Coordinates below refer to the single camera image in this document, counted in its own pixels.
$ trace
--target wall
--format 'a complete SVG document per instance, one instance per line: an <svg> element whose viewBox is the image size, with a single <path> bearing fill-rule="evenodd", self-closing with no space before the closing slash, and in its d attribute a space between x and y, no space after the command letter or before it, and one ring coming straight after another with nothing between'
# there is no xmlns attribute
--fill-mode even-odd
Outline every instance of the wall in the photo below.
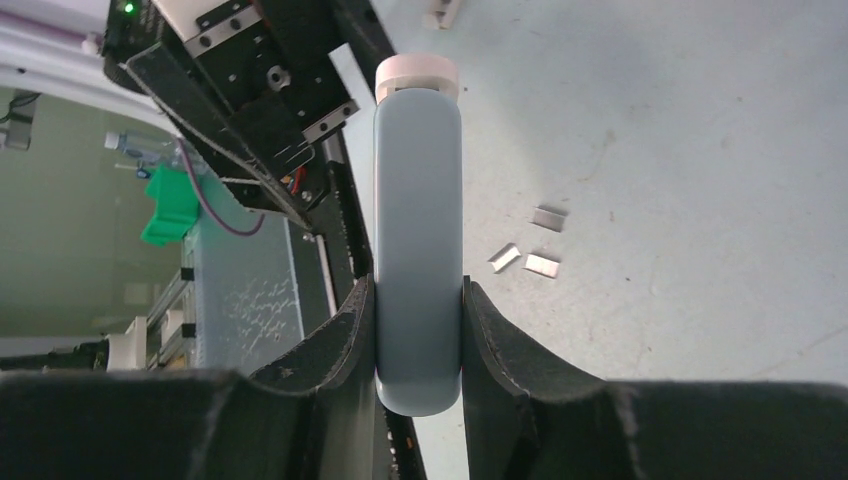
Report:
<svg viewBox="0 0 848 480"><path fill-rule="evenodd" d="M10 97L0 90L3 105ZM153 214L146 183L103 148L107 130L150 127L38 102L29 151L0 152L0 336L120 330L179 266L178 246L139 240Z"/></svg>

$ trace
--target gray panel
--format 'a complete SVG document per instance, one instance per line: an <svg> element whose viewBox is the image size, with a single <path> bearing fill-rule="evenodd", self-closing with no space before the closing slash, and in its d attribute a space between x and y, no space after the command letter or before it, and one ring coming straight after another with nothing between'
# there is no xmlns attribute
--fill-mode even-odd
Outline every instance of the gray panel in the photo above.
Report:
<svg viewBox="0 0 848 480"><path fill-rule="evenodd" d="M203 189L215 211L238 229L257 215L236 203L216 178ZM289 245L282 215L269 215L256 235L237 237L205 214L192 231L197 306L198 367L252 373L303 338Z"/></svg>
<svg viewBox="0 0 848 480"><path fill-rule="evenodd" d="M389 95L375 116L377 371L380 399L432 415L459 395L462 125L434 90Z"/></svg>

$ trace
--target green object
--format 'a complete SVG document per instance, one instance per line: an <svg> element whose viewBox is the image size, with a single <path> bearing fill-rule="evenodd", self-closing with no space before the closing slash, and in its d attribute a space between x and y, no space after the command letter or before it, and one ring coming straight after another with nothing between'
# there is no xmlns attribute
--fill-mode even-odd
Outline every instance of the green object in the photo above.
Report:
<svg viewBox="0 0 848 480"><path fill-rule="evenodd" d="M200 207L188 174L159 167L144 193L156 201L156 209L141 239L158 246L182 241L197 222Z"/></svg>

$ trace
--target plastic water bottle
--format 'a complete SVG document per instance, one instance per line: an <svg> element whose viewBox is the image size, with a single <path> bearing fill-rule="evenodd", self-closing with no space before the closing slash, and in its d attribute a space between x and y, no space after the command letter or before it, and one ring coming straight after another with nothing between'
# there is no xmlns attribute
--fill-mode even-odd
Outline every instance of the plastic water bottle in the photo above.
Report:
<svg viewBox="0 0 848 480"><path fill-rule="evenodd" d="M187 142L184 144L195 172L204 173L206 164L200 154ZM124 133L107 132L103 146L109 150L117 150L133 159L138 167L137 172L147 172L159 166L185 171L179 145L171 138L156 138L130 130Z"/></svg>

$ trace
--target purple cable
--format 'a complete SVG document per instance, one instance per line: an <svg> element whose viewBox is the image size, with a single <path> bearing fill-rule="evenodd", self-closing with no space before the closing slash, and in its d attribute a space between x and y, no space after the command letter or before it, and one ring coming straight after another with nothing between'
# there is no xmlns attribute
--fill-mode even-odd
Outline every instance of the purple cable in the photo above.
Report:
<svg viewBox="0 0 848 480"><path fill-rule="evenodd" d="M174 140L177 142L177 146L179 147L180 158L182 158L183 166L185 166L186 172L188 173L191 188L194 189L194 194L197 195L197 200L200 202L200 206L203 207L203 211L212 217L212 220L214 220L221 228L233 235L239 237L250 237L255 235L256 232L262 228L262 224L265 222L265 214L263 213L259 216L259 220L256 221L256 225L250 230L236 230L224 222L224 220L218 216L218 213L212 209L212 205L209 205L209 201L206 200L206 195L204 195L203 190L200 189L200 183L197 181L197 174L194 172L194 165L191 164L191 158L188 156L188 150L185 147L185 143L183 143L183 139L175 137Z"/></svg>

